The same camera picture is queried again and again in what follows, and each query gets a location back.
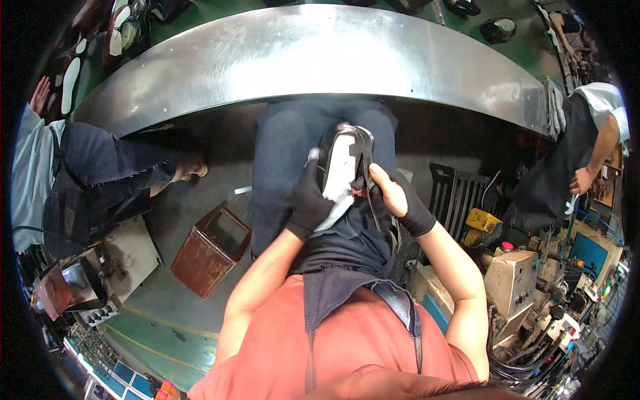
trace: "curved metal workbench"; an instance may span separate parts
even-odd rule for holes
[[[544,86],[493,49],[407,15],[332,4],[255,10],[153,46],[72,119],[119,136],[201,109],[304,93],[448,104],[547,133]]]

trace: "white insole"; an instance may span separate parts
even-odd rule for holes
[[[52,94],[51,97],[49,97],[49,102],[47,103],[47,111],[51,109],[51,106],[53,105],[53,102],[56,100],[56,94]]]
[[[120,11],[118,15],[116,15],[116,19],[113,23],[113,32],[111,32],[111,40],[109,41],[109,54],[112,56],[119,56],[122,54],[122,35],[116,28],[120,28],[124,23],[125,19],[129,18],[131,15],[131,9],[129,6]]]
[[[76,54],[82,54],[84,49],[86,49],[86,39],[80,39],[80,43],[76,46]]]
[[[356,158],[349,155],[349,146],[355,141],[355,137],[350,134],[340,134],[335,139],[327,166],[329,172],[322,193],[325,198],[333,200],[335,205],[327,219],[314,232],[332,227],[353,204],[351,182],[356,177]]]
[[[78,73],[80,73],[80,59],[76,57],[71,61],[71,64],[69,64],[65,72],[65,77],[62,79],[62,105],[60,109],[63,115],[71,111],[71,95],[74,92]]]

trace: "white shirt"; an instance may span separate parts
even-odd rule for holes
[[[11,225],[42,228],[44,203],[53,187],[53,137],[49,126],[62,139],[65,121],[48,126],[29,108],[24,108],[15,141],[11,171]],[[41,244],[42,233],[21,229],[13,234],[16,252],[27,250],[31,244]]]
[[[627,110],[622,101],[620,90],[609,83],[594,82],[579,86],[574,90],[583,96],[589,103],[589,110],[593,117],[593,122],[598,128],[598,132],[607,121],[609,114],[613,114],[618,122],[620,130],[620,143],[629,140],[629,123],[627,121]]]

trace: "yellow machine part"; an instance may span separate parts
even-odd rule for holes
[[[502,221],[488,212],[479,209],[471,209],[466,222],[468,227],[489,234],[495,230],[495,227],[499,223],[502,223]]]
[[[479,209],[471,209],[465,223],[470,229],[465,236],[464,245],[469,248],[477,248],[483,244],[502,225],[501,220]]]

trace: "orange shirt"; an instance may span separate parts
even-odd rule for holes
[[[467,356],[447,343],[417,305],[422,323],[422,373],[449,381],[477,381]],[[309,339],[303,280],[290,276],[256,311],[238,354],[213,367],[188,393],[201,399],[288,399],[305,393]],[[413,339],[377,294],[359,288],[318,327],[314,337],[316,387],[376,364],[417,373]]]

